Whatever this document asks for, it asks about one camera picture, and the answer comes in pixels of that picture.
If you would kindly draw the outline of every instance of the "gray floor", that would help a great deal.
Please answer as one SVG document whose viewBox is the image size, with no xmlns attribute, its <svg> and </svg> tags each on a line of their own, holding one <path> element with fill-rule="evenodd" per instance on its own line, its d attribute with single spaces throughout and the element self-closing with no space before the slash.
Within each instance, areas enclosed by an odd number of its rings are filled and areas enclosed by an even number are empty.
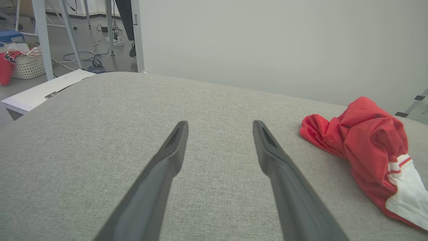
<svg viewBox="0 0 428 241">
<path fill-rule="evenodd" d="M 63 24 L 61 19 L 55 16 L 49 16 L 55 24 Z M 34 32 L 34 24 L 31 23 L 29 18 L 21 17 L 20 21 L 24 26 L 22 32 L 33 33 Z M 103 17 L 92 18 L 91 25 L 92 29 L 88 29 L 86 20 L 81 19 L 70 19 L 72 26 L 76 26 L 76 30 L 72 30 L 75 35 L 76 44 L 79 48 L 79 51 L 92 51 L 92 46 L 97 42 L 97 40 L 107 37 L 107 33 L 103 33 L 101 31 L 97 31 L 96 27 L 98 24 L 102 26 L 107 25 L 107 19 Z M 112 57 L 110 55 L 103 56 L 99 58 L 102 62 L 102 65 L 107 71 L 127 71 L 127 72 L 137 72 L 137 60 L 136 58 L 129 57 L 129 50 L 131 49 L 132 41 L 129 41 L 126 37 L 125 29 L 123 27 L 122 21 L 116 20 L 118 27 L 123 30 L 119 34 L 122 37 L 122 41 L 125 42 L 124 46 L 115 47 L 114 53 L 115 56 Z M 6 21 L 0 21 L 0 31 L 4 30 L 13 30 L 14 26 L 11 24 L 7 24 Z M 73 53 L 73 49 L 70 44 L 70 40 L 68 39 L 67 31 L 65 28 L 59 27 L 48 27 L 49 31 L 49 44 L 51 46 L 51 56 L 53 59 L 57 61 L 62 61 L 63 56 L 65 54 Z M 35 36 L 27 36 L 25 35 L 26 41 L 38 41 L 38 38 Z M 99 45 L 95 47 L 97 54 L 107 53 L 109 49 L 109 43 L 106 40 L 101 40 Z M 82 59 L 92 57 L 91 54 L 81 54 Z M 68 56 L 68 59 L 75 59 L 74 55 Z M 85 68 L 92 65 L 91 62 L 84 61 L 83 66 Z M 78 69 L 77 62 L 65 63 L 65 65 L 69 66 L 72 69 Z M 64 68 L 60 65 L 55 64 L 53 72 L 55 75 L 64 75 L 70 72 L 69 69 Z M 10 84 L 7 86 L 0 87 L 0 100 L 18 94 L 24 90 L 32 88 L 36 85 L 39 85 L 45 82 L 46 75 L 39 76 L 34 79 L 22 80 L 22 79 L 11 79 Z M 0 108 L 0 129 L 6 127 L 8 124 L 12 122 L 12 118 L 9 116 L 8 112 L 4 108 Z"/>
</svg>

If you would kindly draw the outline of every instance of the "white stripe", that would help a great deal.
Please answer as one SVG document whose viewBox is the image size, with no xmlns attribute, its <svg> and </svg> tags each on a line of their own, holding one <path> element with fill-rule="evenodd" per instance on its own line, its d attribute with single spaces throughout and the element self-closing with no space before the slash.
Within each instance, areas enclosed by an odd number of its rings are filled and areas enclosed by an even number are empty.
<svg viewBox="0 0 428 241">
<path fill-rule="evenodd" d="M 401 162 L 409 158 L 408 155 L 403 156 L 406 157 L 401 156 Z M 413 165 L 413 160 L 409 160 L 401 167 L 401 173 L 392 173 L 387 177 L 397 187 L 397 192 L 388 198 L 385 207 L 400 217 L 428 230 L 428 192 Z"/>
<path fill-rule="evenodd" d="M 408 154 L 401 155 L 401 156 L 397 157 L 398 164 L 400 164 L 400 163 L 402 163 L 403 161 L 407 160 L 407 158 L 409 158 L 409 157 L 410 157 L 410 156 L 409 156 Z"/>
</svg>

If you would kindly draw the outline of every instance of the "white woven basket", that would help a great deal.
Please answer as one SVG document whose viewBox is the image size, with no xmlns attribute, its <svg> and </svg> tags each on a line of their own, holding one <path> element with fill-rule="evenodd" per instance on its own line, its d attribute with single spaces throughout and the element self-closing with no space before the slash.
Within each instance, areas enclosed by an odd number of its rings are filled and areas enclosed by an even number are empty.
<svg viewBox="0 0 428 241">
<path fill-rule="evenodd" d="M 8 47 L 7 43 L 0 42 L 0 53 L 6 53 L 7 47 Z"/>
<path fill-rule="evenodd" d="M 15 60 L 16 65 L 12 75 L 13 78 L 30 79 L 45 73 L 45 66 L 43 65 L 43 57 L 41 54 L 34 57 L 17 56 Z"/>
</svg>

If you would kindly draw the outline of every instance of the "gray fabric surface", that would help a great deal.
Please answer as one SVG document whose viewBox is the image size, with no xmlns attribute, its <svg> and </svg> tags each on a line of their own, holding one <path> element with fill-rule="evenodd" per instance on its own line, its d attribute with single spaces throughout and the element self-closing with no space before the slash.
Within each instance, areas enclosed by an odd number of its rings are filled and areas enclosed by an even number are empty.
<svg viewBox="0 0 428 241">
<path fill-rule="evenodd" d="M 252 121 L 266 123 L 351 240 L 427 240 L 387 218 L 353 180 L 347 161 L 299 135 L 302 119 L 344 106 L 157 75 L 89 77 L 0 132 L 1 237 L 93 238 L 177 122 L 190 132 L 161 239 L 281 239 Z M 428 184 L 428 126 L 400 118 Z"/>
</svg>

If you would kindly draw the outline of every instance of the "red cloth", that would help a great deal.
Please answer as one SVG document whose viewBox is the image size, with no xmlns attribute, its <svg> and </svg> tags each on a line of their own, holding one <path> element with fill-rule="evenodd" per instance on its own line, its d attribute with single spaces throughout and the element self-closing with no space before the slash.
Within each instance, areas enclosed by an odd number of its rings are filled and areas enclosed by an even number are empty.
<svg viewBox="0 0 428 241">
<path fill-rule="evenodd" d="M 366 195 L 389 217 L 416 226 L 387 210 L 386 200 L 397 192 L 386 176 L 389 162 L 407 154 L 403 123 L 367 97 L 352 102 L 330 122 L 318 114 L 304 118 L 300 135 L 352 165 L 351 174 Z"/>
<path fill-rule="evenodd" d="M 18 55 L 17 53 L 0 53 L 0 85 L 9 84 L 15 69 L 15 57 Z"/>
</svg>

